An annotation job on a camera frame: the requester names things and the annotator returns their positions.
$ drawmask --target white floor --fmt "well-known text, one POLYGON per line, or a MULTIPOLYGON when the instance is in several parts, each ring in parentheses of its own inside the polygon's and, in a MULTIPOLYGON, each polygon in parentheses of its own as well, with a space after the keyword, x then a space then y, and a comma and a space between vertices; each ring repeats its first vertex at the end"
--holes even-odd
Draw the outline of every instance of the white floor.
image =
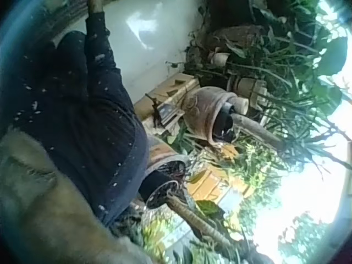
MULTIPOLYGON (((166 62, 183 62, 189 33, 202 23, 202 0, 119 0, 105 6, 110 43, 123 83, 133 101, 180 69, 166 62)), ((85 18, 64 30, 85 32, 85 18)))

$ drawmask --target sky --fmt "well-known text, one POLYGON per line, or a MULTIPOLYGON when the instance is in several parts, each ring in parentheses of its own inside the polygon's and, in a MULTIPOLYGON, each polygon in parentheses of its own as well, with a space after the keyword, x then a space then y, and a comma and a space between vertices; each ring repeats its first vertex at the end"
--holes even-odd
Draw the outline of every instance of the sky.
MULTIPOLYGON (((328 13, 327 16, 324 16, 324 19, 334 20, 337 18, 326 2, 321 2, 320 6, 328 13)), ((339 86, 343 86, 344 82, 348 83, 349 92, 352 94, 352 36, 349 32, 347 34, 347 61, 342 71, 333 76, 333 79, 339 86)), ((341 29, 333 32, 333 39, 338 36, 346 36, 346 32, 341 29)), ((329 117, 329 120, 336 123, 350 138, 352 138, 352 122, 347 122, 347 118, 348 116, 350 118, 351 114, 351 105, 344 101, 329 117)), ((334 146, 329 150, 337 158, 344 161, 347 159, 347 142, 341 135, 330 137, 326 141, 326 145, 334 146)), ((316 221, 333 222, 344 184, 345 168, 330 160, 325 161, 325 167, 331 174, 324 173, 324 181, 322 181, 320 172, 313 164, 306 165, 302 173, 293 173, 285 177, 278 190, 282 207, 277 210, 264 210, 258 214, 254 241, 259 245, 258 251, 271 257, 276 264, 282 263, 282 258, 278 252, 278 236, 282 234, 286 227, 290 226, 294 217, 309 211, 316 221)), ((289 264, 300 263, 296 258, 290 258, 286 261, 289 264)))

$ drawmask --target hand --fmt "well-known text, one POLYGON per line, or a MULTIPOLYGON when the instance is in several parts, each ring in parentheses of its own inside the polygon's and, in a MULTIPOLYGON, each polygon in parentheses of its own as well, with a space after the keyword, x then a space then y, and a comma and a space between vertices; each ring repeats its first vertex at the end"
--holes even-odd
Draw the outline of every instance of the hand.
POLYGON ((103 0, 87 0, 88 13, 101 13, 103 12, 103 0))

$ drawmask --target beige cloth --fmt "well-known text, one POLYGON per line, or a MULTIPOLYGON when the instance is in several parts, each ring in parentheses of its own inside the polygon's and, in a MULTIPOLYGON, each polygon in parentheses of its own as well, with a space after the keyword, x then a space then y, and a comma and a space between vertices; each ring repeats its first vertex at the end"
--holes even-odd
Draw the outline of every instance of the beige cloth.
POLYGON ((29 252, 25 263, 152 263, 128 238, 112 236, 26 133, 10 129, 0 141, 0 183, 2 228, 20 238, 9 246, 29 252))

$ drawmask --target clay pot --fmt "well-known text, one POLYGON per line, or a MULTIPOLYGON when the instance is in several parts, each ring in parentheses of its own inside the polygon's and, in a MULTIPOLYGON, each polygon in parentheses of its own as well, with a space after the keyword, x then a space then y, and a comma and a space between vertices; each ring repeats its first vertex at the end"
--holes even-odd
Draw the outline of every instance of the clay pot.
POLYGON ((146 176, 151 174, 153 171, 159 169, 159 167, 173 161, 181 161, 185 164, 188 163, 188 156, 182 155, 174 151, 169 145, 167 145, 161 139, 148 135, 149 142, 149 161, 146 170, 146 176))
POLYGON ((230 78, 227 91, 235 92, 240 97, 248 98, 249 106, 258 111, 262 111, 259 104, 264 105, 266 103, 266 100, 259 95, 267 95, 266 81, 263 80, 237 78, 233 81, 233 79, 230 78))
POLYGON ((224 104, 236 97, 233 92, 226 92, 213 86, 187 93, 182 110, 185 111, 184 120, 188 129, 198 138, 216 146, 218 143, 214 141, 212 135, 215 119, 224 104))

